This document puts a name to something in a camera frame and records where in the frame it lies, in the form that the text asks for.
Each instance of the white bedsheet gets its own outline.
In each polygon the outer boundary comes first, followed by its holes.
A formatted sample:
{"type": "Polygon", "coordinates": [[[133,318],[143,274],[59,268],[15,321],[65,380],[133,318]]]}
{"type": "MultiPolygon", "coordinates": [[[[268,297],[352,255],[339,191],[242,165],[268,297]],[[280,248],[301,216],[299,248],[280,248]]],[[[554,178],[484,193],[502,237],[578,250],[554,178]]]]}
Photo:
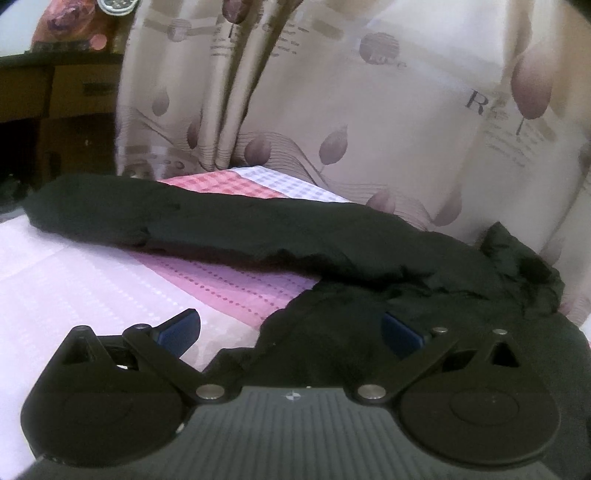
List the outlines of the white bedsheet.
{"type": "MultiPolygon", "coordinates": [[[[346,201],[263,167],[236,171],[295,198],[346,201]]],[[[127,253],[42,233],[26,216],[0,224],[0,479],[34,460],[20,426],[31,387],[70,329],[118,335],[134,323],[157,325],[187,308],[201,317],[199,340],[183,355],[205,367],[220,348],[254,345],[258,331],[196,300],[127,253]]]]}

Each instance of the bed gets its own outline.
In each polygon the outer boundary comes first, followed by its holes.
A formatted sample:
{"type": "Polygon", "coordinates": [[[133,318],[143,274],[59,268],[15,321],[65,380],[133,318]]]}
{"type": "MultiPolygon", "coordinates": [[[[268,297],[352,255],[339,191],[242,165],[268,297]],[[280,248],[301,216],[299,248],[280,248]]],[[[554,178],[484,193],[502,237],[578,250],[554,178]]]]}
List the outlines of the bed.
{"type": "MultiPolygon", "coordinates": [[[[165,182],[198,192],[347,201],[265,167],[165,182]]],[[[221,348],[253,346],[263,320],[316,281],[78,244],[38,231],[24,215],[1,224],[0,478],[14,478],[34,460],[20,428],[20,409],[72,327],[118,335],[135,323],[157,325],[195,308],[201,335],[182,359],[203,369],[221,348]]]]}

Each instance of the beige curtain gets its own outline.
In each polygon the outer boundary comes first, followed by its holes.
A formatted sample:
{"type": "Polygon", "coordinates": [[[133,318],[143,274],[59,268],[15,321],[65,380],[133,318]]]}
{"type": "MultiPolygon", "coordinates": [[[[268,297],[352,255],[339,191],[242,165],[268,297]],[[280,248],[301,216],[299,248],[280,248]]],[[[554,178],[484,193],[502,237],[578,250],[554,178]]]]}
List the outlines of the beige curtain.
{"type": "Polygon", "coordinates": [[[144,0],[118,171],[264,165],[468,243],[500,220],[591,338],[588,45],[562,0],[144,0]]]}

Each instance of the black cloth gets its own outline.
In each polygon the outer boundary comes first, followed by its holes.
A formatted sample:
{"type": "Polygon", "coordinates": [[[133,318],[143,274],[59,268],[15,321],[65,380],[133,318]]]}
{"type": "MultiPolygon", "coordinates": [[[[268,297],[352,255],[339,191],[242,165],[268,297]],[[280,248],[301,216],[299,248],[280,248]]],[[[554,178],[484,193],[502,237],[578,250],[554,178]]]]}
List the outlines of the black cloth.
{"type": "Polygon", "coordinates": [[[386,310],[467,338],[505,328],[561,410],[544,463],[567,480],[591,478],[589,345],[557,313],[558,272],[499,223],[476,249],[355,204],[195,193],[92,175],[61,177],[24,208],[36,227],[78,241],[323,276],[263,323],[254,348],[222,350],[205,371],[211,382],[359,384],[397,361],[381,338],[386,310]]]}

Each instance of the round black disc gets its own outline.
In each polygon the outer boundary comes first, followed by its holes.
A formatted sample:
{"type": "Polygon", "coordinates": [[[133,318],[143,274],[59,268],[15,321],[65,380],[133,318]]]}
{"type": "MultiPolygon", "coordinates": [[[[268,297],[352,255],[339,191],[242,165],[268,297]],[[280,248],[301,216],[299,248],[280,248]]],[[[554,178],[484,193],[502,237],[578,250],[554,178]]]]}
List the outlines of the round black disc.
{"type": "Polygon", "coordinates": [[[494,468],[539,458],[560,422],[554,400],[517,371],[486,370],[447,372],[413,385],[400,402],[404,427],[454,462],[494,468]]]}
{"type": "Polygon", "coordinates": [[[155,375],[117,367],[97,378],[75,365],[27,399],[21,425],[36,454],[76,466],[114,466],[169,442],[183,421],[177,392],[155,375]]]}

